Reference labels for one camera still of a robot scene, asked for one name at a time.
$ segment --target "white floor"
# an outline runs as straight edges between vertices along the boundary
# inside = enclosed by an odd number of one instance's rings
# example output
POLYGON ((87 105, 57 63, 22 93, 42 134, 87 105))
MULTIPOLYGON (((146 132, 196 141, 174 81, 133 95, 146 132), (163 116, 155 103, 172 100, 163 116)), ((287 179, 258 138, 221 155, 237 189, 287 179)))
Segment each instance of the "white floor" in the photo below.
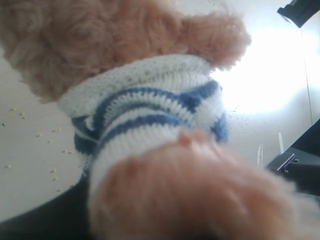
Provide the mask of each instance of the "white floor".
MULTIPOLYGON (((212 0, 176 2, 190 14, 213 9, 212 0)), ((320 16, 300 30, 277 14, 289 0, 229 2, 253 42, 232 71, 213 76, 223 85, 232 148, 253 164, 263 149, 267 164, 320 118, 320 16)), ((0 58, 0 221, 58 196, 81 172, 69 120, 19 79, 0 58)))

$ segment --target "dog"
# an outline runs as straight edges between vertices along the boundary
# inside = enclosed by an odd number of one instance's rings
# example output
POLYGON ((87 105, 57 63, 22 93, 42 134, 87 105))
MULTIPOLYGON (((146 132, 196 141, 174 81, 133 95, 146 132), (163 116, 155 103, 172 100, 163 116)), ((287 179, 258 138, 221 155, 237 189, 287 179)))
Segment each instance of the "dog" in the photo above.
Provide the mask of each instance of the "dog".
POLYGON ((4 57, 71 118, 97 239, 318 240, 292 184, 224 145, 222 89, 251 43, 227 8, 167 0, 0 0, 4 57))

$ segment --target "blue and white striped sweater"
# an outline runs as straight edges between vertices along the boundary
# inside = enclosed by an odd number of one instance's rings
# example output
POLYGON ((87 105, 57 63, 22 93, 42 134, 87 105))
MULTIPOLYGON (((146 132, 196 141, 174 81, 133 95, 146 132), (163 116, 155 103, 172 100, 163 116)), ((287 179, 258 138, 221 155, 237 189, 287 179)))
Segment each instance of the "blue and white striped sweater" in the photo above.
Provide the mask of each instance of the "blue and white striped sweater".
MULTIPOLYGON (((227 141, 222 90, 209 77, 210 66, 195 56, 174 55, 171 59, 174 58, 177 71, 168 71, 168 58, 162 56, 141 61, 144 64, 155 61, 158 71, 166 70, 165 74, 158 72, 145 82, 141 82, 140 73, 136 78, 139 82, 129 85, 128 82, 135 81, 135 73, 132 72, 128 74, 130 81, 124 82, 111 94, 102 97, 105 91, 100 91, 93 94, 95 98, 86 96, 87 92, 101 87, 111 78, 104 76, 99 84, 94 79, 89 80, 83 84, 86 87, 76 87, 60 101, 60 107, 71 117, 75 128, 74 143, 82 159, 82 177, 91 173, 95 178, 91 183, 92 189, 99 184, 108 168, 118 161, 176 140, 181 126, 202 129, 212 133, 219 142, 227 141), (193 68, 196 65, 199 72, 193 70, 188 73, 191 65, 193 68), (181 84, 173 87, 173 79, 181 84)), ((107 92, 111 81, 106 84, 107 92)))

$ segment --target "knitted sweater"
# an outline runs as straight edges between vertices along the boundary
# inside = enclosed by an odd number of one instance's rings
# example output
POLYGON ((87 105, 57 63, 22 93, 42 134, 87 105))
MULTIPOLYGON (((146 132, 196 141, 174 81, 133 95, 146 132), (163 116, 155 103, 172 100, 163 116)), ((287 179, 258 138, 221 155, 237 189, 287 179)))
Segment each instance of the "knitted sweater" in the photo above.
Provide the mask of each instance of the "knitted sweater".
POLYGON ((91 190, 118 161, 175 141, 180 126, 226 142, 222 90, 210 72, 197 56, 156 56, 97 75, 62 96, 58 105, 71 118, 91 190))

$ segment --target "dog sweater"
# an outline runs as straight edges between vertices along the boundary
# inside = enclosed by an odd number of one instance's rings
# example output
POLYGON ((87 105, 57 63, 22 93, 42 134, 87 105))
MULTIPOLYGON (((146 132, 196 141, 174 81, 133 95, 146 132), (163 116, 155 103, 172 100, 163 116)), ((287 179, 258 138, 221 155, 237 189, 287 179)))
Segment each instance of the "dog sweater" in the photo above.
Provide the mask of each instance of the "dog sweater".
POLYGON ((93 191, 118 161, 176 141, 181 126, 227 141, 222 89, 193 55, 137 60, 90 78, 58 101, 93 191))

